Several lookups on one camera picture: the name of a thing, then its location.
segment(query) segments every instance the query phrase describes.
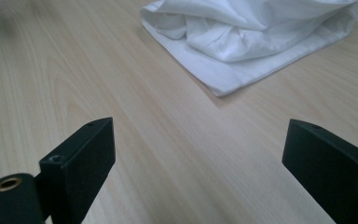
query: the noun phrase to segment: black bracket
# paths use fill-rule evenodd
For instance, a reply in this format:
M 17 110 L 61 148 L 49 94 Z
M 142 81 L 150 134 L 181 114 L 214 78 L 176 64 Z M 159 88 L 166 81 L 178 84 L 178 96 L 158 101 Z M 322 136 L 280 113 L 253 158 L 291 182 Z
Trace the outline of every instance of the black bracket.
M 282 163 L 336 223 L 358 224 L 358 147 L 292 119 Z
M 81 223 L 115 160 L 112 119 L 84 125 L 39 162 L 37 177 L 0 179 L 0 223 Z

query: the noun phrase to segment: black block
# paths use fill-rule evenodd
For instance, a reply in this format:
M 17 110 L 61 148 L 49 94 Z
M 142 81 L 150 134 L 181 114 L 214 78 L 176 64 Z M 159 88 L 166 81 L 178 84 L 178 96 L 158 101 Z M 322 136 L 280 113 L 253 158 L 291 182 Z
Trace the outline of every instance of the black block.
M 54 223 L 81 223 L 115 160 L 112 119 L 84 125 L 39 162 L 38 186 L 49 187 L 44 213 Z
M 0 224 L 40 224 L 44 220 L 31 175 L 8 175 L 0 179 Z
M 358 147 L 291 120 L 282 163 L 338 224 L 358 224 Z

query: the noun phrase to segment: brass insert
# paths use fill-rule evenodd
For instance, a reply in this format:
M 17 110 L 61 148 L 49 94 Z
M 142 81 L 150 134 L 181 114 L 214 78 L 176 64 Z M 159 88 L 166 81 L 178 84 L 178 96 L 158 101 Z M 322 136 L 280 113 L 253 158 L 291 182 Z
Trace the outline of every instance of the brass insert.
M 11 177 L 8 179 L 4 179 L 0 182 L 0 192 L 5 192 L 11 189 L 16 188 L 20 183 L 22 179 L 18 177 Z

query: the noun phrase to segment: light wood surface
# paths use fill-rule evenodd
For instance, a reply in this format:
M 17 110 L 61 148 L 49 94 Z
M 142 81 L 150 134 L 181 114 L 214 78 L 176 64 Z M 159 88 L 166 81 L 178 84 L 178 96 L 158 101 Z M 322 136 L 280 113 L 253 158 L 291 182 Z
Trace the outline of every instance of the light wood surface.
M 0 177 L 113 117 L 117 163 L 84 223 L 333 223 L 281 163 L 289 119 L 358 146 L 349 37 L 216 98 L 143 28 L 149 0 L 34 0 L 0 16 Z

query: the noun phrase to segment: white cloth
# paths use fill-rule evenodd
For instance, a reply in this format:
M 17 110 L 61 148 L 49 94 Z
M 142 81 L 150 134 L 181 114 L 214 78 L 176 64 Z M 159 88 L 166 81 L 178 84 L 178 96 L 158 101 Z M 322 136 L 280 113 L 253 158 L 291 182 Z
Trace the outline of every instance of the white cloth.
M 349 34 L 356 0 L 160 0 L 145 29 L 216 96 Z

